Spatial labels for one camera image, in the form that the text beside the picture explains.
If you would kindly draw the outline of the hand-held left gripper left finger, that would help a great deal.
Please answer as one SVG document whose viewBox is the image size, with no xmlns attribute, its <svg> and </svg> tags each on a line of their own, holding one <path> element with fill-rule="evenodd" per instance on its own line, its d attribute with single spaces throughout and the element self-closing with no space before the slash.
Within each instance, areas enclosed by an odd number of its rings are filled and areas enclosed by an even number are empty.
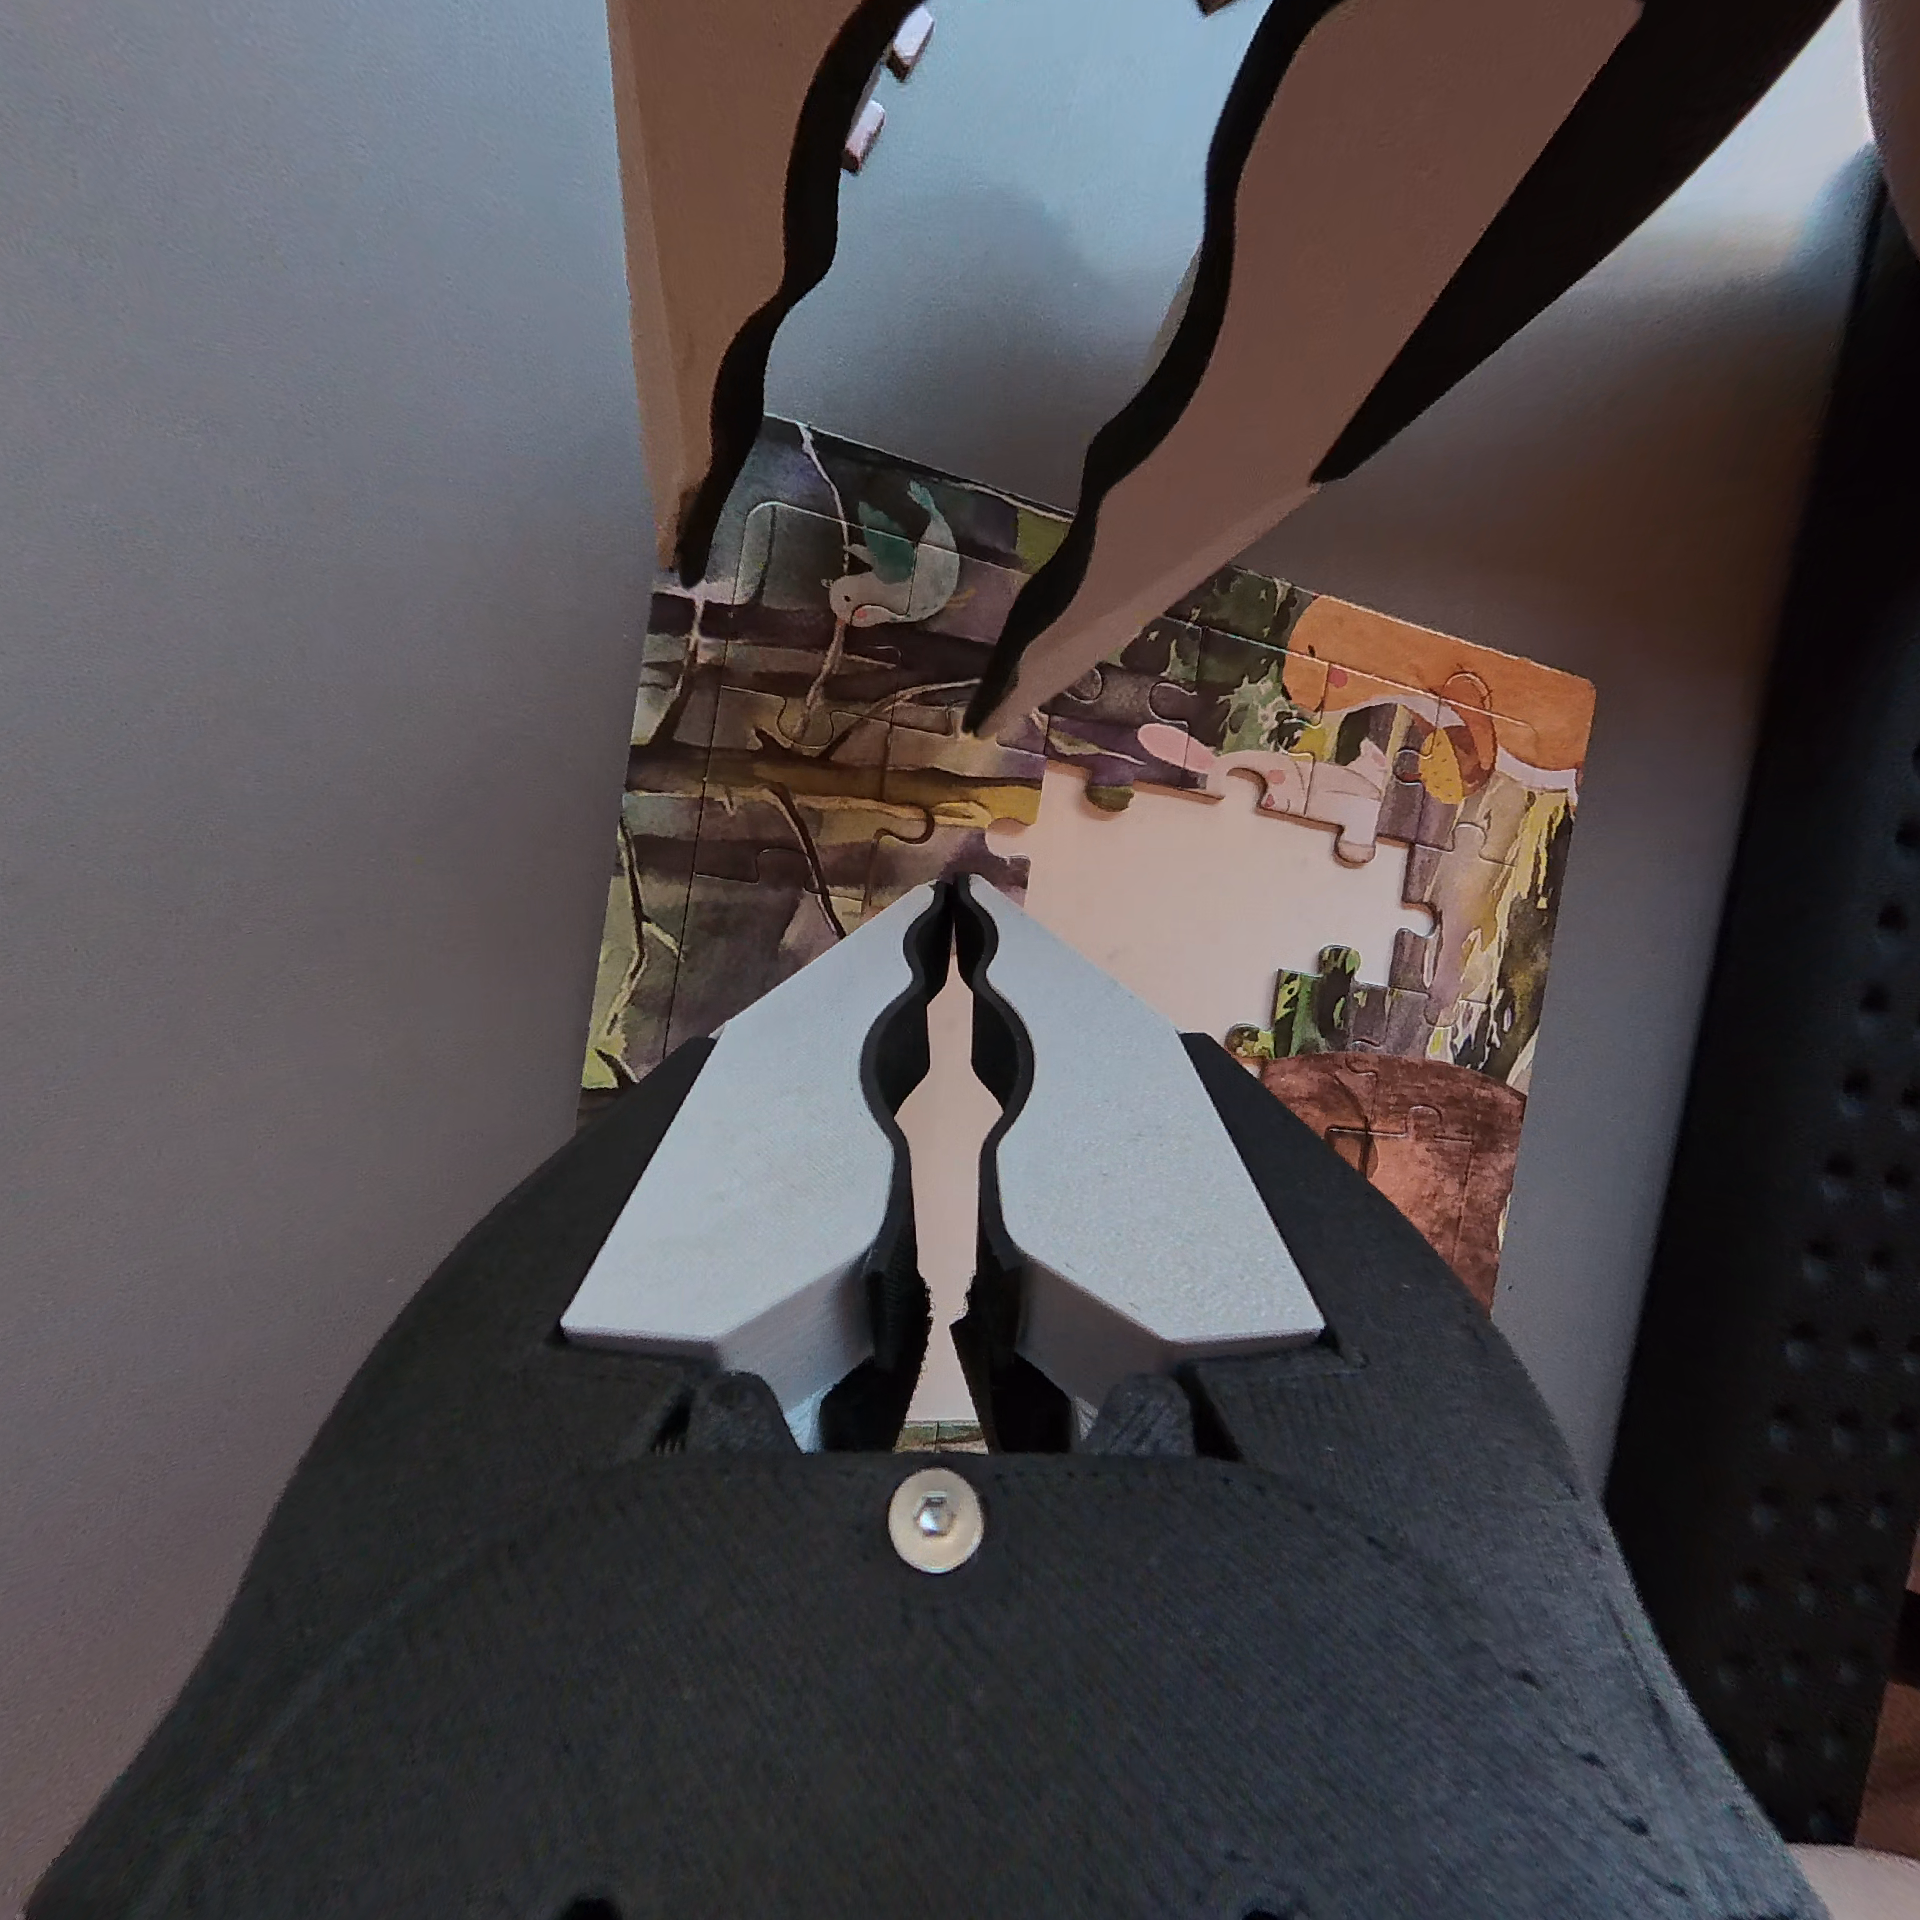
<svg viewBox="0 0 1920 1920">
<path fill-rule="evenodd" d="M 928 1075 L 955 884 L 912 884 L 653 1079 L 675 1119 L 562 1332 L 765 1375 L 797 1442 L 895 1442 L 928 1286 L 897 1103 Z"/>
</svg>

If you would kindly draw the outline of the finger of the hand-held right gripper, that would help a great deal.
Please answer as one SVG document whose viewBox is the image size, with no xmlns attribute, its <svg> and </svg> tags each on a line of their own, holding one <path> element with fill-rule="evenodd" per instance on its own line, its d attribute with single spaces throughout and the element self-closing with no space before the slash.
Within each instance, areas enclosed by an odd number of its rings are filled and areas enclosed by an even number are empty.
<svg viewBox="0 0 1920 1920">
<path fill-rule="evenodd" d="M 828 113 L 868 83 L 847 0 L 616 0 L 616 139 L 627 212 L 635 400 L 657 506 L 657 568 L 709 568 L 721 506 L 765 426 L 777 316 L 832 266 L 832 212 L 785 171 Z"/>
<path fill-rule="evenodd" d="M 1631 19 L 1631 0 L 1270 0 L 1210 139 L 1191 316 L 1087 435 L 971 731 L 1054 702 L 1314 493 Z"/>
</svg>

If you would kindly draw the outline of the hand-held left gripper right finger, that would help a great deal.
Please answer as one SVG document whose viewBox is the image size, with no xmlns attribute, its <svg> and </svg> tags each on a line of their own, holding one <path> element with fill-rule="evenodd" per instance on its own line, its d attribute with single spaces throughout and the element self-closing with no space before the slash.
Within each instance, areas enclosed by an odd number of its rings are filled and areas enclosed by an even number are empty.
<svg viewBox="0 0 1920 1920">
<path fill-rule="evenodd" d="M 1191 1033 L 982 879 L 955 884 L 955 951 L 995 1095 L 955 1320 L 993 1453 L 1077 1453 L 1130 1375 L 1314 1343 L 1323 1307 Z"/>
</svg>

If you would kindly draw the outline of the partly assembled jigsaw puzzle board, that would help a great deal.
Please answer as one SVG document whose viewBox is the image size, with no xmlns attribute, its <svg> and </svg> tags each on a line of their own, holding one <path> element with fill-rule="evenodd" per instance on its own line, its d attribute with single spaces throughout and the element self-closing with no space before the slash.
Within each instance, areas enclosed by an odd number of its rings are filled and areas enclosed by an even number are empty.
<svg viewBox="0 0 1920 1920">
<path fill-rule="evenodd" d="M 653 596 L 586 1109 L 971 870 L 1252 1069 L 1495 1307 L 1598 685 L 1221 568 L 971 731 L 1058 536 L 765 426 L 709 574 Z"/>
</svg>

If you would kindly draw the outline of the grey desk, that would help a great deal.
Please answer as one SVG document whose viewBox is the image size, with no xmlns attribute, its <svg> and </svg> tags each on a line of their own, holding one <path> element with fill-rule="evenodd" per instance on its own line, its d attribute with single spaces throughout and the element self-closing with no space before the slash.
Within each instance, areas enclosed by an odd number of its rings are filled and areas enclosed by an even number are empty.
<svg viewBox="0 0 1920 1920">
<path fill-rule="evenodd" d="M 1841 6 L 1245 541 L 1598 680 L 1495 1289 L 1585 1476 L 1860 212 Z M 642 562 L 604 6 L 11 6 L 11 1913 L 577 1129 Z"/>
</svg>

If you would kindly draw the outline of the black mesh chair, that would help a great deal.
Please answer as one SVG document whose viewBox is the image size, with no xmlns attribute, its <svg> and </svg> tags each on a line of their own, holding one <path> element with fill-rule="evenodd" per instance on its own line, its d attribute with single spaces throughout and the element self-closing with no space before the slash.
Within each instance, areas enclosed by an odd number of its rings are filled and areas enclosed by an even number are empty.
<svg viewBox="0 0 1920 1920">
<path fill-rule="evenodd" d="M 1874 183 L 1614 1523 L 1783 1836 L 1860 1820 L 1920 1491 L 1920 266 Z"/>
</svg>

